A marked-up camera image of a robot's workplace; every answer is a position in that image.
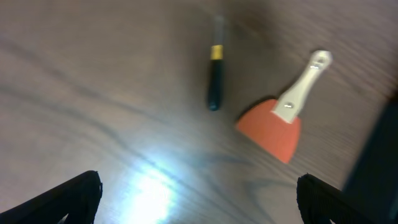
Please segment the dark green open box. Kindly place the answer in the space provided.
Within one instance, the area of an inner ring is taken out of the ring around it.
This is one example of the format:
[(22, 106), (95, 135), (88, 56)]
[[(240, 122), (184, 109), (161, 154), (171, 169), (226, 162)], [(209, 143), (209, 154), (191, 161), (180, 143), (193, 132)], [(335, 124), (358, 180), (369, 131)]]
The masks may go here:
[(397, 92), (383, 107), (343, 192), (374, 223), (397, 223)]

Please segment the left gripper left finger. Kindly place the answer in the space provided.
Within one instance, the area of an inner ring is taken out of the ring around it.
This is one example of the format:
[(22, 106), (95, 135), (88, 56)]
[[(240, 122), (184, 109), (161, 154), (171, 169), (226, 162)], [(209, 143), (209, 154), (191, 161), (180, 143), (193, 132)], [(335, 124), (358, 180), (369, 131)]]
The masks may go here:
[(14, 208), (1, 213), (1, 223), (81, 223), (95, 221), (103, 184), (88, 170)]

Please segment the black yellow screwdriver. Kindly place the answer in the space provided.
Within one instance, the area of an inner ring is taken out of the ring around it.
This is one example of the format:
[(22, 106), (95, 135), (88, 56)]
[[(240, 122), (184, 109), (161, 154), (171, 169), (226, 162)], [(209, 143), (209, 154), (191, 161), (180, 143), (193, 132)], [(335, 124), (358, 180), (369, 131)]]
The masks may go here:
[(207, 107), (211, 111), (220, 108), (223, 93), (224, 72), (224, 17), (218, 14), (215, 17), (214, 42), (210, 47), (210, 78), (208, 83)]

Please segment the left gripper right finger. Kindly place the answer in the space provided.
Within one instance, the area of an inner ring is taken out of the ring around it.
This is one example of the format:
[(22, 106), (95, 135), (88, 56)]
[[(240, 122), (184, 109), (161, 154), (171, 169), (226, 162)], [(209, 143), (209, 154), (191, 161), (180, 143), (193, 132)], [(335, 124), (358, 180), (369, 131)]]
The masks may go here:
[(297, 180), (297, 204), (304, 224), (372, 224), (340, 190), (305, 174)]

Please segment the orange scraper wooden handle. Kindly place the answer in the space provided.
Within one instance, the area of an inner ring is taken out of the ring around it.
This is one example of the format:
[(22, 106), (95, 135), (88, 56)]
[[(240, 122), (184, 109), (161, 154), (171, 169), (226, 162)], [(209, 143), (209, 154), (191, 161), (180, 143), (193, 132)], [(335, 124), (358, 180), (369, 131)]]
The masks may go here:
[(312, 53), (297, 81), (278, 99), (259, 103), (245, 112), (236, 123), (237, 130), (283, 163), (289, 163), (301, 132), (299, 114), (315, 82), (331, 65), (330, 51)]

